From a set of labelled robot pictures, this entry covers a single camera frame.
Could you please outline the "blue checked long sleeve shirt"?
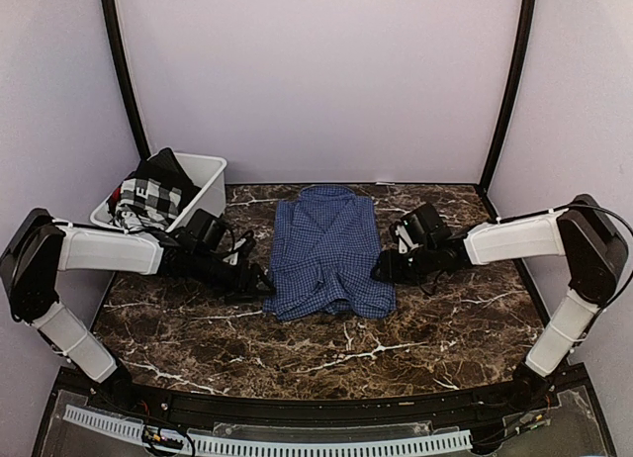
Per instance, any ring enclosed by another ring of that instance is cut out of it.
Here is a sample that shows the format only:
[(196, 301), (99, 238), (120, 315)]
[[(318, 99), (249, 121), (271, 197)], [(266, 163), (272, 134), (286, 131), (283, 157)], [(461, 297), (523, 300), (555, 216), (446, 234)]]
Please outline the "blue checked long sleeve shirt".
[(277, 204), (268, 268), (275, 293), (263, 311), (279, 321), (316, 313), (383, 319), (397, 299), (371, 276), (381, 252), (371, 198), (340, 185), (307, 187)]

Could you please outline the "white plastic bin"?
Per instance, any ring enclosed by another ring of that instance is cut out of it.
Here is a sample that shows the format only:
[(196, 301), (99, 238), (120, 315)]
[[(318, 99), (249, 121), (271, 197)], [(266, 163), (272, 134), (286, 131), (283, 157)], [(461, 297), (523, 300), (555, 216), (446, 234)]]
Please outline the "white plastic bin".
[[(178, 161), (184, 167), (186, 173), (190, 176), (193, 182), (201, 188), (201, 191), (184, 209), (183, 213), (179, 215), (176, 222), (167, 230), (163, 230), (165, 232), (171, 232), (179, 227), (186, 226), (188, 221), (198, 209), (205, 210), (219, 217), (223, 214), (226, 207), (224, 179), (226, 161), (221, 157), (188, 154), (175, 151), (174, 153)], [(126, 232), (122, 228), (117, 228), (111, 225), (111, 216), (107, 211), (106, 205), (106, 201), (110, 195), (90, 215), (90, 221), (93, 225), (105, 229), (119, 230), (125, 233), (148, 231), (139, 230)]]

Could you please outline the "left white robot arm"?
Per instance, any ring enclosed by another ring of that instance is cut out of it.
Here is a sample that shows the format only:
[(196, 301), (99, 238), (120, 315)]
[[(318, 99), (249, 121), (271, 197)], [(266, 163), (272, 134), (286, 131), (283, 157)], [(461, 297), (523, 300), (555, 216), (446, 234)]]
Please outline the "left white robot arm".
[(121, 362), (60, 299), (57, 276), (72, 270), (118, 271), (193, 279), (239, 302), (274, 295), (263, 269), (249, 261), (253, 231), (218, 249), (230, 227), (202, 209), (178, 228), (133, 232), (79, 226), (46, 209), (29, 212), (1, 255), (1, 283), (13, 321), (34, 328), (63, 357), (101, 386), (118, 413), (139, 405), (138, 389)]

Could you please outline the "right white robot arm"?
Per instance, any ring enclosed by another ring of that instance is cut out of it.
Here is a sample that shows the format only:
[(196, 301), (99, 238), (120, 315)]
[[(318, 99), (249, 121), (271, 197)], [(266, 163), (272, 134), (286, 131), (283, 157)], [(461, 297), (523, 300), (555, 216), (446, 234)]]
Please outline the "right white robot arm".
[(581, 194), (571, 202), (521, 216), (495, 218), (451, 229), (424, 203), (391, 226), (396, 247), (380, 253), (371, 275), (389, 284), (415, 284), (434, 274), (497, 262), (558, 258), (568, 285), (542, 334), (522, 360), (522, 374), (504, 391), (505, 403), (526, 411), (543, 394), (543, 383), (582, 342), (596, 319), (632, 283), (630, 225)]

